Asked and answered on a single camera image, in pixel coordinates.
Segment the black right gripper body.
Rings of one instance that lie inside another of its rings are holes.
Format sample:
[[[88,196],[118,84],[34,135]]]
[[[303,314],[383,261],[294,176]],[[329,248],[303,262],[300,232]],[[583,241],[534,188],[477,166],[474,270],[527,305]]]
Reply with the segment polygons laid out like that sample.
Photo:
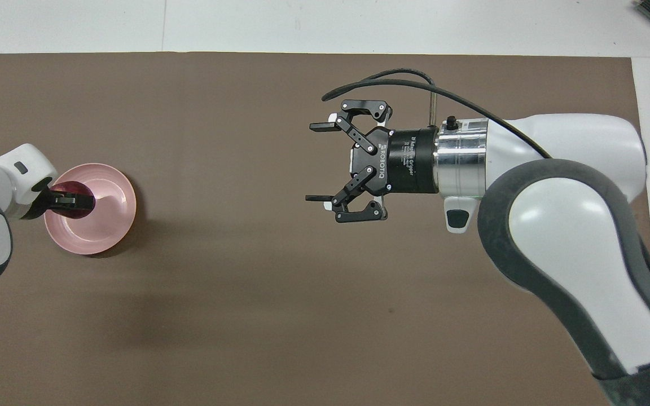
[[[375,147],[370,155],[361,144],[351,149],[350,173],[356,175],[370,166],[372,177],[363,188],[374,196],[387,193],[437,193],[434,175],[434,126],[422,129],[372,129],[366,138]]]

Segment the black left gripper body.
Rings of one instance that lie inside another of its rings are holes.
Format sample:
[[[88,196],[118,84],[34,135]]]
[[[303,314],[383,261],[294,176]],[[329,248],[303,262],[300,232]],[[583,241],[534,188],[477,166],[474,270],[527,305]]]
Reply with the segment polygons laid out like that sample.
[[[55,200],[54,195],[49,189],[49,183],[51,182],[52,177],[45,177],[33,186],[33,192],[37,193],[36,198],[29,206],[29,210],[21,216],[21,219],[39,218],[50,208]]]

